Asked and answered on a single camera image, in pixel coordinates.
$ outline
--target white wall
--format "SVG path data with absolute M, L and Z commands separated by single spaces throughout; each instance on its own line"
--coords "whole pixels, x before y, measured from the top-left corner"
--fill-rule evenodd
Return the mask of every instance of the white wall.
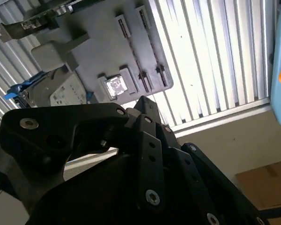
M 0 192 L 0 225 L 25 225 L 29 216 L 22 203 Z
M 196 144 L 230 179 L 281 161 L 281 126 L 272 111 L 179 138 Z

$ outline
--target cardboard box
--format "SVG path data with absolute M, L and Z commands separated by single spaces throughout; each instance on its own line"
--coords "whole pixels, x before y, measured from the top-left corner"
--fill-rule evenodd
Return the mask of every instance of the cardboard box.
M 259 210 L 281 207 L 281 162 L 236 175 L 243 194 Z M 281 218 L 269 219 L 281 225 Z
M 281 225 L 281 218 L 269 219 L 268 221 L 271 225 Z

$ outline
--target metal louver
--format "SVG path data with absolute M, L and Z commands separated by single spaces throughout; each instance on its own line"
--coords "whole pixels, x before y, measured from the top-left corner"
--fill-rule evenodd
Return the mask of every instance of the metal louver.
M 173 88 L 149 96 L 177 137 L 263 112 L 269 106 L 277 3 L 274 0 L 145 0 L 153 13 Z M 0 23 L 23 19 L 37 0 L 0 5 Z M 39 71 L 34 36 L 0 41 L 0 120 L 17 108 L 11 85 Z M 136 102 L 124 104 L 133 107 Z
M 177 137 L 270 109 L 276 4 L 149 0 L 174 80 L 150 98 Z

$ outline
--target black metal bracket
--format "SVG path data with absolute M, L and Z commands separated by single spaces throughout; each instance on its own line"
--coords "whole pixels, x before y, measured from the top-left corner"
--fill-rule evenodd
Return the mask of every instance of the black metal bracket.
M 269 224 L 196 145 L 180 146 L 157 117 L 146 97 L 127 111 L 113 103 L 10 111 L 0 126 L 0 188 L 23 202 L 34 225 L 77 217 L 81 224 Z M 109 147 L 117 155 L 64 182 L 69 158 Z

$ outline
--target gray mounting plate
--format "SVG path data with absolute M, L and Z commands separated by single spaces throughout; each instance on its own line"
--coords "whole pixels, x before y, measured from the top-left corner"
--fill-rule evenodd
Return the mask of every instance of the gray mounting plate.
M 158 61 L 165 69 L 164 75 L 168 83 L 166 87 L 162 83 L 160 74 L 156 72 L 157 62 L 147 32 L 135 10 L 141 5 L 145 6 L 148 14 L 151 24 L 149 32 Z M 129 43 L 120 32 L 115 19 L 121 14 L 124 15 L 131 33 L 131 42 L 138 56 L 140 67 L 146 72 L 151 83 L 152 90 L 149 90 L 149 93 L 145 91 L 142 81 L 138 78 L 139 70 Z M 37 33 L 36 37 L 42 44 L 49 40 L 66 43 L 79 32 L 86 31 L 89 34 L 89 40 L 74 48 L 72 54 L 79 64 L 76 71 L 86 91 L 94 92 L 99 102 L 112 101 L 124 104 L 137 100 L 142 95 L 151 95 L 172 87 L 173 80 L 163 54 L 153 15 L 146 0 L 140 5 L 137 5 L 134 0 L 105 0 L 75 14 L 58 17 L 57 23 L 60 28 L 46 29 Z M 135 84 L 132 88 L 136 87 L 137 91 L 133 94 L 126 91 L 117 98 L 111 99 L 106 90 L 102 88 L 99 78 L 102 75 L 106 79 L 117 76 L 122 67 L 129 68 Z

